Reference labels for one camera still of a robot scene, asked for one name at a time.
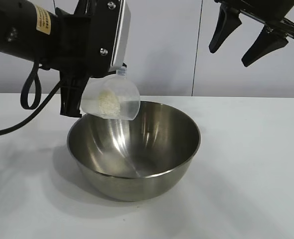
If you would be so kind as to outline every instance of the clear plastic cup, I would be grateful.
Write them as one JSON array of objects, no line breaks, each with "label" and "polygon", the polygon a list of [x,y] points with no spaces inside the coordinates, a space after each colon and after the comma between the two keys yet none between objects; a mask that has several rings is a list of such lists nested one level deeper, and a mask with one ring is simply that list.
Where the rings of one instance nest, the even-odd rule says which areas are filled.
[{"label": "clear plastic cup", "polygon": [[126,78],[126,68],[102,79],[90,79],[81,101],[81,109],[104,119],[133,120],[141,98],[136,85]]}]

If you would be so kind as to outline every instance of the yellow label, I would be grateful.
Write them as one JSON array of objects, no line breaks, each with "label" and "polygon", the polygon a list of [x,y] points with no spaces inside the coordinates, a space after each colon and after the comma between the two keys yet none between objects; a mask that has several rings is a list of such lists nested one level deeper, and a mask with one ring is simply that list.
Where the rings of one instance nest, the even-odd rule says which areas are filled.
[{"label": "yellow label", "polygon": [[51,34],[51,17],[45,9],[34,5],[37,13],[36,30],[43,32],[47,35]]}]

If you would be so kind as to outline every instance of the white tabletop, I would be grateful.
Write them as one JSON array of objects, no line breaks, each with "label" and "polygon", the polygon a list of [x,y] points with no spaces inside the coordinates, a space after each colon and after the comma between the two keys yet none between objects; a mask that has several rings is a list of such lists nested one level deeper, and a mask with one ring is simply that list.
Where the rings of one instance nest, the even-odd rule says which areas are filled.
[{"label": "white tabletop", "polygon": [[[105,199],[66,148],[60,99],[0,137],[0,239],[294,239],[294,99],[145,97],[199,125],[183,179],[139,203]],[[0,94],[0,129],[30,112]]]}]

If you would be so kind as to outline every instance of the stainless steel bowl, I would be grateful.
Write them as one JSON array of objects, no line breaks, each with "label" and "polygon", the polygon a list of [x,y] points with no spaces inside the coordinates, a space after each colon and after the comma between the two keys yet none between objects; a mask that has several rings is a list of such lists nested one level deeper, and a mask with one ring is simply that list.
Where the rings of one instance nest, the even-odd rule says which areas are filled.
[{"label": "stainless steel bowl", "polygon": [[156,197],[185,174],[200,132],[185,113],[142,102],[133,121],[85,115],[71,128],[68,148],[96,189],[122,201]]}]

